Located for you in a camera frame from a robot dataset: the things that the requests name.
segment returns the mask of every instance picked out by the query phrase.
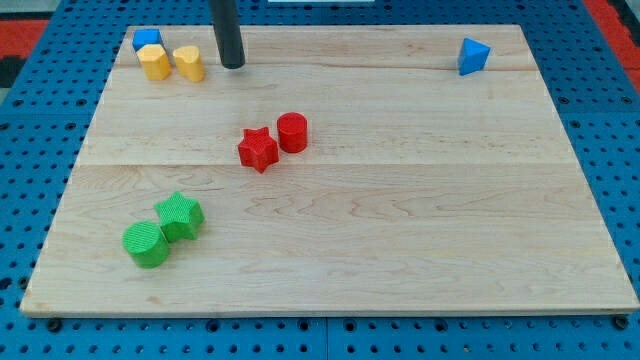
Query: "black cylinder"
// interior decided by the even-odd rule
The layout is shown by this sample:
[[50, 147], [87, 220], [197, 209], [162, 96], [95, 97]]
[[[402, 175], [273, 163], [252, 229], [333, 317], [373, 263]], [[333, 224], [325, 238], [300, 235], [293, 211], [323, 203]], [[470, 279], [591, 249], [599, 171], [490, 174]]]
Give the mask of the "black cylinder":
[[235, 0], [209, 0], [213, 31], [222, 66], [237, 69], [244, 65], [244, 48]]

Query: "green star block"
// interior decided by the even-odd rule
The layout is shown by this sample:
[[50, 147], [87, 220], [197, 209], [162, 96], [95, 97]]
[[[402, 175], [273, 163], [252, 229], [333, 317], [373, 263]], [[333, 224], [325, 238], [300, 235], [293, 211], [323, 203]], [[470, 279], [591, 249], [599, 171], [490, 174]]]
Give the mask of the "green star block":
[[186, 198], [176, 191], [169, 199], [155, 204], [154, 208], [168, 242], [198, 238], [198, 226], [204, 221], [198, 200]]
[[157, 224], [149, 221], [137, 222], [125, 230], [122, 246], [131, 255], [133, 262], [141, 268], [153, 268], [162, 264], [169, 256], [169, 244]]

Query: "blue block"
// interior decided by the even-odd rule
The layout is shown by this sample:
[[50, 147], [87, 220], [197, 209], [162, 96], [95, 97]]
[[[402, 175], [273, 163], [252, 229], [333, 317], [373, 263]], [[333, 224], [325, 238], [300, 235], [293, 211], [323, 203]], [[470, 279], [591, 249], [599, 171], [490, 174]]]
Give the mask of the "blue block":
[[148, 44], [160, 44], [164, 47], [160, 30], [158, 29], [139, 29], [133, 33], [133, 50], [138, 51]]
[[458, 69], [460, 75], [471, 74], [484, 69], [491, 48], [475, 40], [464, 38], [460, 55], [458, 55]]

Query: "plastic block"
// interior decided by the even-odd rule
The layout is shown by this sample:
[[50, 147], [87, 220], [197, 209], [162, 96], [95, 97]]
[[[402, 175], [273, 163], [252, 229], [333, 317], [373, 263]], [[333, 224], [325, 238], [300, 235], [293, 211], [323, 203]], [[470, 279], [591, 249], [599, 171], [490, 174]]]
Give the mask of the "plastic block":
[[200, 203], [176, 191], [165, 201], [154, 205], [160, 217], [160, 227], [168, 242], [198, 238], [198, 226], [204, 221]]
[[136, 52], [142, 49], [143, 46], [151, 44], [158, 44], [164, 47], [160, 30], [139, 29], [133, 33], [133, 41], [131, 42], [131, 45], [133, 45], [133, 50]]
[[197, 46], [183, 46], [173, 51], [178, 73], [193, 82], [204, 79], [204, 66]]
[[458, 55], [460, 75], [471, 74], [484, 69], [491, 48], [473, 39], [465, 38]]
[[169, 244], [160, 227], [150, 221], [129, 226], [122, 235], [122, 246], [141, 268], [154, 268], [169, 256]]
[[277, 122], [280, 148], [288, 153], [298, 153], [307, 147], [307, 119], [296, 112], [286, 113]]
[[238, 151], [240, 163], [253, 167], [259, 173], [280, 160], [278, 144], [269, 136], [267, 127], [258, 130], [244, 129], [244, 139], [238, 144]]
[[147, 79], [164, 80], [171, 74], [169, 57], [162, 45], [145, 45], [137, 54]]

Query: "yellow cylinder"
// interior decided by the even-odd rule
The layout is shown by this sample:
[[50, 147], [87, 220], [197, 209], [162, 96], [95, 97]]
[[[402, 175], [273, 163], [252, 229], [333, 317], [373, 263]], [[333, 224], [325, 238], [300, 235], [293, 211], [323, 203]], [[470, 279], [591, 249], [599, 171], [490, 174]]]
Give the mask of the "yellow cylinder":
[[204, 79], [204, 66], [200, 59], [200, 49], [197, 46], [183, 46], [173, 51], [176, 67], [180, 75], [198, 82]]
[[171, 64], [164, 47], [159, 44], [143, 46], [138, 52], [138, 60], [149, 80], [164, 80], [171, 74]]

